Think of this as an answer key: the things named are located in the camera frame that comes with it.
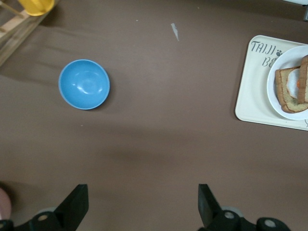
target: bread slice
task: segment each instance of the bread slice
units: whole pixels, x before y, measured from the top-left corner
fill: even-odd
[[[275,80],[277,87],[277,96],[281,109],[287,113],[297,113],[308,109],[308,103],[298,103],[297,99],[291,97],[287,89],[289,74],[300,67],[291,67],[275,71]]]
[[[299,69],[299,87],[297,100],[299,103],[308,103],[308,55],[302,58]]]

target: bowl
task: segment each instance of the bowl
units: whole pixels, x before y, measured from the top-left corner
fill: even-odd
[[[75,60],[62,70],[59,90],[71,106],[89,110],[101,105],[110,90],[106,71],[96,62],[87,59]]]
[[[267,94],[270,104],[278,114],[291,120],[308,119],[308,110],[297,113],[287,113],[281,109],[276,92],[275,71],[277,69],[300,66],[301,60],[305,55],[308,55],[307,45],[294,47],[286,51],[275,61],[268,75]]]

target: blue bowl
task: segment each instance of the blue bowl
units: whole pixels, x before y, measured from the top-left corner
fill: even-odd
[[[89,110],[101,105],[110,90],[106,71],[96,62],[86,59],[75,60],[62,70],[59,90],[71,106]]]

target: bread crust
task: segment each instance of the bread crust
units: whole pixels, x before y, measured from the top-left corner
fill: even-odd
[[[308,69],[308,55],[304,56],[299,68],[299,87],[297,100],[299,103],[308,103],[307,91],[307,69]]]
[[[276,70],[275,71],[275,80],[276,80],[276,86],[277,86],[277,97],[279,104],[281,105],[281,108],[283,111],[286,108],[286,102],[283,99],[283,90],[282,90],[282,76],[281,76],[281,70]]]

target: brown table surface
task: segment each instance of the brown table surface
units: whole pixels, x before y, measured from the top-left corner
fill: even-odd
[[[304,12],[282,0],[60,1],[0,67],[1,183],[16,225],[86,183],[78,230],[194,231],[208,183],[250,222],[306,231],[308,133],[234,113],[250,39],[308,43]],[[76,59],[110,77],[97,109],[59,93]]]

